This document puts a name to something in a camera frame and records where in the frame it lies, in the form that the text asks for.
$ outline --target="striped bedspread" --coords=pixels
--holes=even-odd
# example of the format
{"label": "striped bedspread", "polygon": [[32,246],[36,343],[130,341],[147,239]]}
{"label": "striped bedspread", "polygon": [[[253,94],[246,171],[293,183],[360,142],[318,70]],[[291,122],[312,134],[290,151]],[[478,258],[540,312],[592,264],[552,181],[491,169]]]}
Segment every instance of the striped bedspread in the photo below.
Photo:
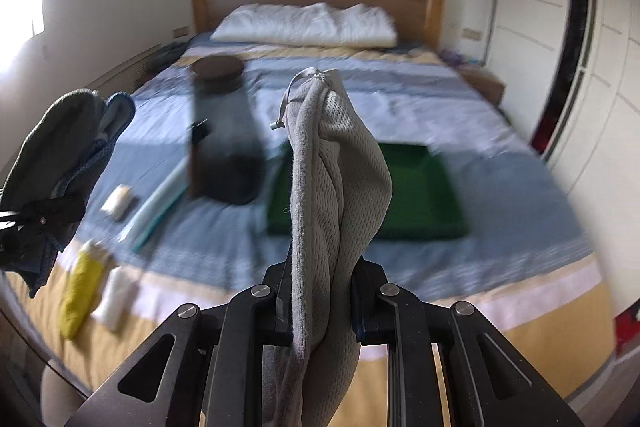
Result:
{"label": "striped bedspread", "polygon": [[[472,302],[559,394],[571,403],[590,395],[614,354],[609,294],[595,254],[542,162],[456,73],[425,51],[213,46],[206,37],[134,95],[136,118],[49,283],[28,299],[20,278],[6,275],[36,333],[88,390],[180,304],[206,309],[225,303],[286,255],[289,239],[265,232],[269,183],[245,206],[179,200],[139,252],[117,242],[122,223],[99,210],[118,184],[130,185],[145,201],[184,158],[191,123],[186,66],[212,53],[246,61],[245,86],[268,156],[268,180],[286,140],[269,124],[290,78],[308,66],[340,70],[354,108],[377,140],[424,144],[441,153],[470,234],[427,243],[374,240],[365,258],[423,301]],[[88,239],[102,241],[112,266],[126,267],[138,291],[117,333],[89,317],[70,342],[58,332],[59,306],[78,248]],[[100,292],[93,307],[99,299]],[[386,425],[385,357],[384,346],[363,347],[333,425]]]}

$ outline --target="wall switch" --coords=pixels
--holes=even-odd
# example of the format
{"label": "wall switch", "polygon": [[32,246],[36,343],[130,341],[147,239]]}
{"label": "wall switch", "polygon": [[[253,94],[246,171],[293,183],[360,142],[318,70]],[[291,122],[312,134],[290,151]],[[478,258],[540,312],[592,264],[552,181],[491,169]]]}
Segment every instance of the wall switch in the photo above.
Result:
{"label": "wall switch", "polygon": [[180,37],[184,37],[186,35],[189,35],[189,27],[188,26],[182,26],[181,28],[176,28],[174,30],[174,39],[180,38]]}
{"label": "wall switch", "polygon": [[482,32],[472,28],[462,28],[462,38],[469,39],[470,41],[480,41],[482,39]]}

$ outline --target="wall outlet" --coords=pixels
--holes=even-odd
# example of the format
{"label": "wall outlet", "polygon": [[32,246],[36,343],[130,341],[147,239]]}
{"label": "wall outlet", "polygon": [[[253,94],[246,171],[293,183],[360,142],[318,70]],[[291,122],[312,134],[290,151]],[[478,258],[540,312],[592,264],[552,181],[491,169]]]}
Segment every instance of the wall outlet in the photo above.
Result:
{"label": "wall outlet", "polygon": [[482,39],[482,32],[472,28],[462,28],[462,38],[470,41],[480,41]]}
{"label": "wall outlet", "polygon": [[189,35],[189,27],[188,26],[182,26],[181,28],[176,28],[174,30],[174,39],[178,39],[178,38],[184,37],[186,35]]}

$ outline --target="triangular cutout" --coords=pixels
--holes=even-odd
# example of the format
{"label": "triangular cutout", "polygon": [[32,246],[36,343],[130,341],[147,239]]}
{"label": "triangular cutout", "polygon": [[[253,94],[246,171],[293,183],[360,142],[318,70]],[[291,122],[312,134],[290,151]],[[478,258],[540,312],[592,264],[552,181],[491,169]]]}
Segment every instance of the triangular cutout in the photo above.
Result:
{"label": "triangular cutout", "polygon": [[510,398],[531,387],[529,378],[525,377],[488,334],[478,335],[477,338],[491,386],[498,400]]}
{"label": "triangular cutout", "polygon": [[153,402],[160,388],[160,381],[169,360],[175,338],[166,333],[118,382],[118,391],[144,402]]}

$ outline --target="green tray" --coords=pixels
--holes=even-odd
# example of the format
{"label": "green tray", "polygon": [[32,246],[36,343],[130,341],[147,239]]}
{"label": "green tray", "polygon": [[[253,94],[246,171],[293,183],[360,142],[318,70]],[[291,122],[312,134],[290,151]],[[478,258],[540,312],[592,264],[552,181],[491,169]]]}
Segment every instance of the green tray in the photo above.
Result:
{"label": "green tray", "polygon": [[[394,186],[391,204],[376,237],[431,241],[456,239],[468,226],[438,155],[419,145],[381,143]],[[292,151],[286,144],[267,213],[271,234],[291,234],[289,198]]]}

